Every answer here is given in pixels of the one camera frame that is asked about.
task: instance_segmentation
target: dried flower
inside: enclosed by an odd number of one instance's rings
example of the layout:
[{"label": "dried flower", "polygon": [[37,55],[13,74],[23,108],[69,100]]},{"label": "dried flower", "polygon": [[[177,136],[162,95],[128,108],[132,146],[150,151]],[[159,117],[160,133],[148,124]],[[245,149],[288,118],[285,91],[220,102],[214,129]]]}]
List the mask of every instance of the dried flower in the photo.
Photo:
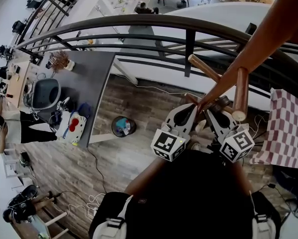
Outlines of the dried flower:
[{"label": "dried flower", "polygon": [[59,70],[64,69],[69,64],[69,57],[65,51],[57,51],[55,54],[53,54],[50,62],[52,69],[55,73],[57,73]]}]

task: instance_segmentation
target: checkered cloth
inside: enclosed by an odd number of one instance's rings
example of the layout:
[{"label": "checkered cloth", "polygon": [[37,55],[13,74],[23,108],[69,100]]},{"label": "checkered cloth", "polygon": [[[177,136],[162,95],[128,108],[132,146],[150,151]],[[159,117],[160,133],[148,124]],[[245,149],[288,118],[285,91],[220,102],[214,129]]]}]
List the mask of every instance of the checkered cloth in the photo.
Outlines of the checkered cloth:
[{"label": "checkered cloth", "polygon": [[271,112],[262,150],[252,164],[298,168],[298,98],[285,90],[271,90]]}]

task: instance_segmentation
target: potted plant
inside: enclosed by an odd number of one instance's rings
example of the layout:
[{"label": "potted plant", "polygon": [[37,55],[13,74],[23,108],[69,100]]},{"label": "potted plant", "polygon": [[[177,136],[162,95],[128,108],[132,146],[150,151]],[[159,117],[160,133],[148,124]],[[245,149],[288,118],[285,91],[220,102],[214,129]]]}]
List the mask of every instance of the potted plant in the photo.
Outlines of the potted plant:
[{"label": "potted plant", "polygon": [[50,63],[55,73],[62,69],[72,71],[75,66],[75,62],[70,60],[67,53],[63,50],[57,51],[55,54],[52,53]]}]

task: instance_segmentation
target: white shirt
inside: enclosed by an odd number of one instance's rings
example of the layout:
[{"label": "white shirt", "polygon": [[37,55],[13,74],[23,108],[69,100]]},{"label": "white shirt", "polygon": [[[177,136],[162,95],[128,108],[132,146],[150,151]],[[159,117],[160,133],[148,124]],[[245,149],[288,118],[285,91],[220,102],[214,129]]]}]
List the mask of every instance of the white shirt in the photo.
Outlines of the white shirt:
[{"label": "white shirt", "polygon": [[6,143],[20,144],[21,142],[20,112],[3,111],[1,116],[4,118],[8,127],[8,133],[5,139]]}]

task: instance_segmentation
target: white cube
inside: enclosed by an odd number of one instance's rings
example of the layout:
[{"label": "white cube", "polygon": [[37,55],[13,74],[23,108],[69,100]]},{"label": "white cube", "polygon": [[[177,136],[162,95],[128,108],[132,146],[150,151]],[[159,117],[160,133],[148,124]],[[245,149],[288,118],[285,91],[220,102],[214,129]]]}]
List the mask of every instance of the white cube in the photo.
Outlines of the white cube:
[{"label": "white cube", "polygon": [[232,163],[245,157],[255,145],[247,130],[224,139],[219,150]]},{"label": "white cube", "polygon": [[151,143],[151,148],[159,157],[173,161],[185,150],[186,141],[184,138],[157,129]]}]

